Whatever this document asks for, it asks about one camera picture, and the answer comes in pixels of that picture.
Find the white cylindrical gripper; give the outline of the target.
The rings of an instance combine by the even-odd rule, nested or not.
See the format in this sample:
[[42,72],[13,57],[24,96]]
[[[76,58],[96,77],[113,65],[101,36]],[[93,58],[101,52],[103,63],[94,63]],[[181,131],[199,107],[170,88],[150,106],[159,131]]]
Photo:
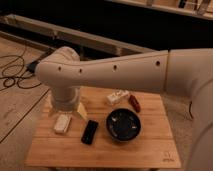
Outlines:
[[75,114],[84,120],[88,119],[87,111],[80,102],[79,87],[51,87],[52,107],[59,111],[75,111]]

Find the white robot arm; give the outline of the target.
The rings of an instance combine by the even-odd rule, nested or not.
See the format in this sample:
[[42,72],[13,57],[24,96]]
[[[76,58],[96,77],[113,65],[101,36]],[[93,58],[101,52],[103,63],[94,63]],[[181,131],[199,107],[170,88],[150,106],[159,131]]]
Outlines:
[[79,101],[81,86],[189,97],[194,130],[185,171],[213,171],[213,48],[82,61],[61,47],[41,60],[35,75],[50,87],[53,106],[65,111]]

